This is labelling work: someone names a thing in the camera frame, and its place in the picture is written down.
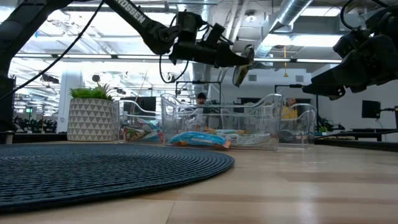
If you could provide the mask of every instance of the ceiling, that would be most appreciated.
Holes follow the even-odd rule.
[[[386,3],[393,4],[396,0],[383,0]],[[220,23],[223,26],[228,26],[228,22],[234,19],[234,25],[231,30],[230,38],[233,38],[233,32],[238,29],[236,41],[234,43],[233,51],[240,52],[247,44],[252,44],[258,47],[265,38],[261,27],[264,25],[264,20],[269,15],[277,13],[281,0],[248,1],[247,10],[252,10],[254,19],[248,20],[247,16],[243,16],[241,25],[238,27],[237,23],[240,16],[240,9],[243,7],[243,0],[240,0],[238,12],[232,15],[232,7],[235,1],[232,0],[175,0],[169,1],[169,10],[166,12],[164,1],[141,1],[139,5],[146,15],[155,21],[169,26],[174,14],[177,11],[184,9],[201,14],[212,24]],[[267,35],[267,38],[273,37],[271,44],[271,51],[269,57],[294,57],[294,58],[315,58],[315,59],[340,59],[334,53],[331,46],[338,40],[338,37],[346,32],[344,29],[333,30],[331,24],[336,21],[337,15],[345,2],[339,0],[314,0],[311,5],[303,12],[302,16],[294,24],[292,33],[275,33]],[[76,38],[81,29],[88,22],[89,18],[96,9],[95,6],[98,1],[86,2],[84,4],[73,4],[68,7],[55,11],[51,14],[47,21],[40,27],[34,36],[30,38],[28,43],[21,49],[20,53],[24,54],[60,54],[62,53]],[[0,2],[0,22],[12,12],[16,5],[14,0],[3,0]],[[356,1],[353,7],[349,10],[350,21],[361,22],[358,13],[366,13],[376,8],[376,5],[368,1]],[[197,39],[201,39],[203,32],[199,32]],[[306,40],[304,35],[317,35],[316,41]],[[314,47],[314,43],[323,40],[325,37],[320,34],[337,35],[337,39],[328,41],[327,47]],[[295,39],[297,36],[303,37],[302,40]],[[275,44],[282,39],[298,40],[290,41],[286,46]],[[69,54],[118,54],[118,55],[153,55],[149,48],[143,43],[141,37],[127,22],[121,19],[109,7],[105,6],[98,13],[94,21],[91,23],[89,29],[85,32],[79,42],[71,49]],[[15,58],[12,61],[10,76],[17,77],[17,85],[22,84],[27,79],[30,79],[35,74],[40,72],[43,68],[49,65],[53,59],[51,58]],[[178,75],[185,67],[185,63],[179,63],[176,66],[167,63],[163,60],[162,72],[167,75]],[[144,91],[140,95],[158,95],[169,91],[173,93],[174,85],[165,85],[159,78],[159,64],[157,62],[144,61],[104,61],[100,58],[91,58],[90,60],[81,59],[79,61],[63,60],[56,64],[48,75],[62,81],[62,73],[70,67],[79,67],[84,71],[86,86],[94,86],[95,83],[91,81],[92,75],[100,75],[101,82],[110,83],[112,87],[122,88],[126,90],[127,95],[136,95],[137,90],[143,86]],[[274,63],[267,68],[275,70],[284,68],[283,63]],[[307,68],[318,67],[312,64],[289,64],[289,68]],[[184,80],[192,79],[192,65],[189,66],[186,74],[183,76]],[[20,98],[26,96],[34,96],[42,98],[47,96],[47,101],[57,102],[59,99],[59,84],[43,82],[37,80],[31,83],[28,88],[19,92]],[[192,93],[186,92],[183,96],[192,96]]]

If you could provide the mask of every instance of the white geometric planter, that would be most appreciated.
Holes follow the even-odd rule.
[[[72,98],[68,117],[69,141],[113,141],[119,139],[119,102]]]

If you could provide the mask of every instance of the person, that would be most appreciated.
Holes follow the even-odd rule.
[[[204,105],[206,102],[206,95],[204,93],[199,93],[197,95],[197,104]]]
[[[298,117],[296,108],[291,108],[294,104],[296,104],[295,98],[287,99],[287,106],[284,106],[282,110],[282,119],[293,119]]]

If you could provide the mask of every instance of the transparent container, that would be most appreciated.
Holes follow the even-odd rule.
[[[161,112],[146,111],[135,101],[119,101],[119,142],[163,143]]]
[[[232,148],[277,150],[281,95],[268,95],[254,105],[192,106],[170,94],[161,98],[166,145],[174,136],[193,131],[227,139]]]
[[[314,136],[317,109],[306,103],[298,103],[282,111],[279,146],[306,149]]]

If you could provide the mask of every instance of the potted plant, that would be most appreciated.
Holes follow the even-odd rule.
[[[109,85],[94,89],[71,89],[69,141],[112,141],[118,139],[118,104],[109,95]]]

